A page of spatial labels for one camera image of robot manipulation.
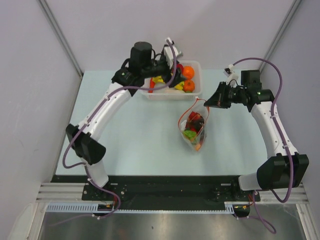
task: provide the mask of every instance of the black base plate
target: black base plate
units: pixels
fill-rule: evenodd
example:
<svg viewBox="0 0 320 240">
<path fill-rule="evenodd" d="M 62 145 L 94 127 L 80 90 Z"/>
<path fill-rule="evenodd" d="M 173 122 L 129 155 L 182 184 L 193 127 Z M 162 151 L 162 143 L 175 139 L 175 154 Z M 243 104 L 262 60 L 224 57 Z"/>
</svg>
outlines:
<svg viewBox="0 0 320 240">
<path fill-rule="evenodd" d="M 121 199 L 122 210 L 213 211 L 224 202 L 248 202 L 252 191 L 242 191 L 239 176 L 109 176 L 105 189 Z M 113 196 L 91 184 L 82 200 L 113 201 Z"/>
</svg>

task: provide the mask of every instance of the orange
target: orange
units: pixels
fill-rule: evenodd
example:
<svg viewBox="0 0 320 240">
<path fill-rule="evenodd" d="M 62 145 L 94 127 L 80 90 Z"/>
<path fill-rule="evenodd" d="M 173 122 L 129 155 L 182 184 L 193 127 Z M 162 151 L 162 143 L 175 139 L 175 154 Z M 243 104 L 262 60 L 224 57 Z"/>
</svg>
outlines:
<svg viewBox="0 0 320 240">
<path fill-rule="evenodd" d="M 182 75 L 186 77 L 186 79 L 190 80 L 195 76 L 195 70 L 192 66 L 185 66 L 183 68 Z"/>
<path fill-rule="evenodd" d="M 183 85 L 183 91 L 186 93 L 192 93 L 195 90 L 195 82 L 192 80 L 185 80 Z"/>
</svg>

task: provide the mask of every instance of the yellow fruit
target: yellow fruit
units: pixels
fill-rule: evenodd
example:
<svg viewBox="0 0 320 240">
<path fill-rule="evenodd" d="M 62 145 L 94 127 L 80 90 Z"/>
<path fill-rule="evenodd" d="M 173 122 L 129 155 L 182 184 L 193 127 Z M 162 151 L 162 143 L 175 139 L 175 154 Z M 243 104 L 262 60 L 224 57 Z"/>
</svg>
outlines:
<svg viewBox="0 0 320 240">
<path fill-rule="evenodd" d="M 162 79 L 161 76 L 156 76 L 152 79 L 152 81 L 157 84 L 157 83 L 164 83 L 164 80 Z"/>
<path fill-rule="evenodd" d="M 184 85 L 185 85 L 185 81 L 182 81 L 179 84 L 175 85 L 174 88 L 183 91 Z"/>
</svg>

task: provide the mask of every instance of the green vegetable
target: green vegetable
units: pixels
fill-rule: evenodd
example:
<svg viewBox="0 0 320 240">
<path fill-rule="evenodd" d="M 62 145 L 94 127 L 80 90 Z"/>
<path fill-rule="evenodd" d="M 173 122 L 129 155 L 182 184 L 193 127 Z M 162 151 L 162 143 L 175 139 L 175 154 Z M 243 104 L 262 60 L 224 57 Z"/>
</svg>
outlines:
<svg viewBox="0 0 320 240">
<path fill-rule="evenodd" d="M 195 131 L 185 130 L 183 131 L 183 135 L 185 135 L 188 139 L 194 139 L 197 136 Z"/>
</svg>

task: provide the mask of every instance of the metal floor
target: metal floor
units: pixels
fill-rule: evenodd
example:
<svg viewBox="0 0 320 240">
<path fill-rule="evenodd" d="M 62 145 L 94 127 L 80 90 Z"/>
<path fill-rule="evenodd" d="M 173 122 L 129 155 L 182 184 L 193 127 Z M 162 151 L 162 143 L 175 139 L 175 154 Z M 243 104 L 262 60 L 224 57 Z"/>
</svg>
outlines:
<svg viewBox="0 0 320 240">
<path fill-rule="evenodd" d="M 78 213 L 47 212 L 39 240 L 305 240 L 296 205 L 259 205 L 261 215 L 277 234 L 268 232 L 260 221 L 236 220 L 226 214 L 117 213 L 106 219 L 81 217 L 50 224 Z"/>
</svg>

